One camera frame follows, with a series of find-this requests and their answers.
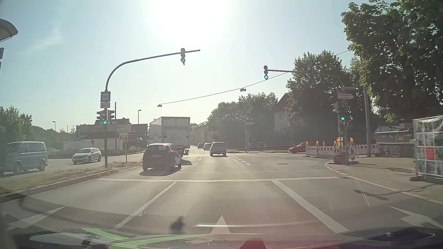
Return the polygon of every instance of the white truck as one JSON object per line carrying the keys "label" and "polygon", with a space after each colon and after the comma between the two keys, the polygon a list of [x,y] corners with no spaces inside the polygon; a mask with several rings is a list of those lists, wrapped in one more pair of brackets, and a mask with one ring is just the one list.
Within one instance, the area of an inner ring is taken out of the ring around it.
{"label": "white truck", "polygon": [[189,143],[190,117],[159,117],[149,123],[148,145],[171,143],[177,150],[185,151]]}

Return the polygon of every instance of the red and white barrier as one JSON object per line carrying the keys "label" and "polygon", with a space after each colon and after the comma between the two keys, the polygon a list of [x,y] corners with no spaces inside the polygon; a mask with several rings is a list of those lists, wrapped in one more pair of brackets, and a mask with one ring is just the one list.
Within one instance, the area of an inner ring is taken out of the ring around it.
{"label": "red and white barrier", "polygon": [[[371,153],[375,154],[378,153],[378,144],[372,144]],[[364,156],[366,155],[366,144],[359,144],[348,147],[348,155],[351,157],[352,160],[355,159],[357,156]],[[332,156],[333,154],[340,153],[344,150],[343,146],[306,146],[306,156]]]}

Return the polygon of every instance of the wheel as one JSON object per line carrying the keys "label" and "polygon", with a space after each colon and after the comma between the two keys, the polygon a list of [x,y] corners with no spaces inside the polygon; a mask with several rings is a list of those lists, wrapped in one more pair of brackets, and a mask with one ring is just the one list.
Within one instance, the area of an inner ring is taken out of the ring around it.
{"label": "wheel", "polygon": [[20,163],[16,164],[16,167],[14,168],[14,175],[20,175],[22,172],[22,165]]}
{"label": "wheel", "polygon": [[45,162],[40,162],[40,165],[39,165],[39,170],[40,171],[44,171],[45,170]]}

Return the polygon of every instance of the curb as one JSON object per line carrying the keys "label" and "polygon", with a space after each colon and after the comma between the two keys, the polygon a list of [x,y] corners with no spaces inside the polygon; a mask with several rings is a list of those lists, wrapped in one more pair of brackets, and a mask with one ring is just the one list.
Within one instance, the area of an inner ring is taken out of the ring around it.
{"label": "curb", "polygon": [[31,188],[31,189],[27,189],[27,190],[23,190],[20,192],[16,192],[16,193],[10,193],[10,194],[6,194],[3,196],[0,196],[0,203],[4,203],[4,202],[9,202],[12,200],[17,200],[20,198],[24,198],[27,196],[31,196],[31,195],[36,195],[36,194],[40,194],[43,192],[47,192],[50,190],[55,190],[61,187],[66,187],[69,185],[74,185],[77,183],[81,183],[81,182],[85,182],[85,181],[89,181],[92,179],[96,179],[96,178],[100,178],[103,176],[107,176],[107,175],[111,175],[111,174],[115,174],[115,173],[119,173],[119,172],[124,172],[126,170],[130,170],[130,169],[134,169],[137,167],[141,167],[141,165],[139,166],[135,166],[132,168],[128,168],[128,169],[124,169],[121,171],[117,171],[117,170],[108,170],[108,171],[104,171],[104,172],[100,172],[100,173],[96,173],[96,174],[92,174],[92,175],[85,175],[82,177],[78,177],[78,178],[74,178],[74,179],[70,179],[70,180],[66,180],[66,181],[62,181],[62,182],[58,182],[58,183],[51,183],[45,186],[40,186],[40,187],[35,187],[35,188]]}
{"label": "curb", "polygon": [[[135,153],[128,153],[127,155],[134,155],[134,154],[140,154],[143,153],[144,151],[140,151],[140,152],[135,152]],[[121,154],[121,155],[109,155],[108,157],[111,156],[124,156],[126,154]],[[48,159],[71,159],[72,157],[48,157]]]}

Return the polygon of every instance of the road sign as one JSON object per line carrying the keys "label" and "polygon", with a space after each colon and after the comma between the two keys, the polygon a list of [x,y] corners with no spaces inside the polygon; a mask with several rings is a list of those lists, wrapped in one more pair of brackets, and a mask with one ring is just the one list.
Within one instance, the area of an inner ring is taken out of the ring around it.
{"label": "road sign", "polygon": [[111,108],[111,102],[100,102],[100,108]]}
{"label": "road sign", "polygon": [[354,95],[350,93],[337,93],[337,99],[353,99]]}
{"label": "road sign", "polygon": [[111,101],[111,92],[100,92],[100,102],[110,102]]}
{"label": "road sign", "polygon": [[342,87],[342,90],[356,90],[356,88],[353,86],[344,86]]}

